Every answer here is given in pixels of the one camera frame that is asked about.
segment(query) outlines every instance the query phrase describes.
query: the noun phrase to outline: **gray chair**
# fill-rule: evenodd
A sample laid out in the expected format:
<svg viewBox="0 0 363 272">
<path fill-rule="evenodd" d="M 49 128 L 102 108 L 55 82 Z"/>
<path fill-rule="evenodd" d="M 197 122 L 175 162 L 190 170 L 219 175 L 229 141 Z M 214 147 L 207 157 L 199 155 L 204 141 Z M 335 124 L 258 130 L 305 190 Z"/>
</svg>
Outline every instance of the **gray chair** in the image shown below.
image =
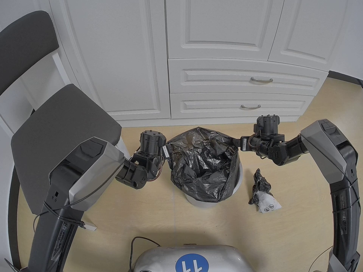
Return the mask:
<svg viewBox="0 0 363 272">
<path fill-rule="evenodd" d="M 75 85 L 61 65 L 48 13 L 35 11 L 0 32 L 0 95 L 48 54 L 67 84 L 40 106 L 12 136 L 11 148 L 21 188 L 34 214 L 41 212 L 49 172 L 79 143 L 99 137 L 116 145 L 121 126 Z"/>
</svg>

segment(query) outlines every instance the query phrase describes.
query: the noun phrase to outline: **chair seat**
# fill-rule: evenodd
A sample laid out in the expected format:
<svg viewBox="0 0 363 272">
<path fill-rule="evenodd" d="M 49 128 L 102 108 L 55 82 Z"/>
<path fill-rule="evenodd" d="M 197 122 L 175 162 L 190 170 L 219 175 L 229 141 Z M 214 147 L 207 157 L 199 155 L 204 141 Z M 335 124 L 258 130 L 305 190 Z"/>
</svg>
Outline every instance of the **chair seat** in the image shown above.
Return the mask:
<svg viewBox="0 0 363 272">
<path fill-rule="evenodd" d="M 50 97 L 11 140 L 16 172 L 33 214 L 41 212 L 49 173 L 79 143 L 96 136 L 116 145 L 121 126 L 75 85 Z"/>
</svg>

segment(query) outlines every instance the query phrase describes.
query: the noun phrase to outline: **black trash bag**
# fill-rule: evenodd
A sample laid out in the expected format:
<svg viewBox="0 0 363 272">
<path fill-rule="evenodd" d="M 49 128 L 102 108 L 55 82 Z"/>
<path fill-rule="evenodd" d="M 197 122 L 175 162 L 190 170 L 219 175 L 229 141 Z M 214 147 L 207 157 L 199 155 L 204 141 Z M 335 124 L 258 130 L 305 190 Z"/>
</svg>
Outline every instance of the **black trash bag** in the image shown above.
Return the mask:
<svg viewBox="0 0 363 272">
<path fill-rule="evenodd" d="M 197 127 L 168 142 L 171 181 L 198 201 L 220 202 L 233 193 L 240 158 L 232 137 Z"/>
<path fill-rule="evenodd" d="M 254 203 L 258 204 L 260 202 L 260 199 L 258 198 L 258 195 L 256 192 L 261 191 L 264 193 L 267 193 L 271 196 L 272 193 L 270 193 L 271 185 L 267 182 L 267 180 L 261 175 L 261 171 L 258 168 L 253 175 L 254 179 L 254 185 L 252 187 L 252 198 L 249 200 L 248 204 L 253 205 Z"/>
</svg>

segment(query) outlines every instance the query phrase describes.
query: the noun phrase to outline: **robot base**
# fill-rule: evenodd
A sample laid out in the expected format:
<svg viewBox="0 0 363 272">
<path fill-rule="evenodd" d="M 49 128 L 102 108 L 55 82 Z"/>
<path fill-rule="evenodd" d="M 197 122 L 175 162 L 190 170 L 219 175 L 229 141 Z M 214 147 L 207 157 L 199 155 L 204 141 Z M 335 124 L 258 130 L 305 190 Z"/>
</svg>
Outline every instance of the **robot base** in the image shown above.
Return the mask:
<svg viewBox="0 0 363 272">
<path fill-rule="evenodd" d="M 224 245 L 157 247 L 144 252 L 134 272 L 254 272 L 234 247 Z"/>
</svg>

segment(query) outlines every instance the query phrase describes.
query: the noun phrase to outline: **blue circular logo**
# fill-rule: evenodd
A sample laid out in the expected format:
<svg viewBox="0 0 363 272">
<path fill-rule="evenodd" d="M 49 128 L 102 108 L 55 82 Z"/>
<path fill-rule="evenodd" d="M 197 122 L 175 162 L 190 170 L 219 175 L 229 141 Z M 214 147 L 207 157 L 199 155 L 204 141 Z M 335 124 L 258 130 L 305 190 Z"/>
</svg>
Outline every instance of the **blue circular logo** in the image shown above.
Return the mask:
<svg viewBox="0 0 363 272">
<path fill-rule="evenodd" d="M 175 270 L 176 272 L 208 272 L 209 264 L 202 255 L 187 254 L 176 261 Z"/>
</svg>

